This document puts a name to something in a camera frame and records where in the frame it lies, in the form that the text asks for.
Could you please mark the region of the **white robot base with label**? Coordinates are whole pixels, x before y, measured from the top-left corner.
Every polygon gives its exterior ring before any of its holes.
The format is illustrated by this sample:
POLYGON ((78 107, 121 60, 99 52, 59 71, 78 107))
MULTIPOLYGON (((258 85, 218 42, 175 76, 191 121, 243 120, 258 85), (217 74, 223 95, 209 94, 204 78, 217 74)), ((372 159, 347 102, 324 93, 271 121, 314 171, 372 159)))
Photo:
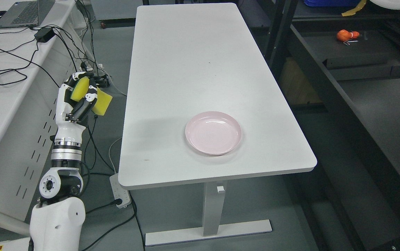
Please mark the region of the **white robot base with label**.
POLYGON ((0 251, 28 251, 30 238, 0 242, 0 251))

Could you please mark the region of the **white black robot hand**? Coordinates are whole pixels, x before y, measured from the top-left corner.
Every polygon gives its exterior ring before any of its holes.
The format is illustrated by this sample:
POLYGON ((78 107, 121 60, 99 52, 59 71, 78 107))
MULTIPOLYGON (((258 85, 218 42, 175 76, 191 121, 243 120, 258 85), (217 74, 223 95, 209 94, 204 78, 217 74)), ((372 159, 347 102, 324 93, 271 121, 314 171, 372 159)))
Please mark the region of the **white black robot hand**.
POLYGON ((94 78, 100 89, 108 85, 105 76, 95 76, 91 71, 73 73, 61 84, 56 104, 55 122, 58 130, 53 140, 55 145, 80 146, 82 144, 82 133, 86 128, 84 121, 88 113, 92 111, 82 113, 79 104, 70 99, 70 94, 76 82, 83 77, 94 78))

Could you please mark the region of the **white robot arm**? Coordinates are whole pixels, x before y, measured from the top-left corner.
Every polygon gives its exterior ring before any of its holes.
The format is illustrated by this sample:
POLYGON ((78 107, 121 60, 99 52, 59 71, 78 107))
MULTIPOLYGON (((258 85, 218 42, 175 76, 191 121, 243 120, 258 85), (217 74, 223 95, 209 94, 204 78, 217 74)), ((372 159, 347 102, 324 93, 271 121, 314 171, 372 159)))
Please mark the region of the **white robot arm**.
POLYGON ((40 196, 31 212, 30 251, 77 251, 85 206, 80 199, 84 188, 78 165, 82 140, 56 138, 51 167, 38 183, 40 196))

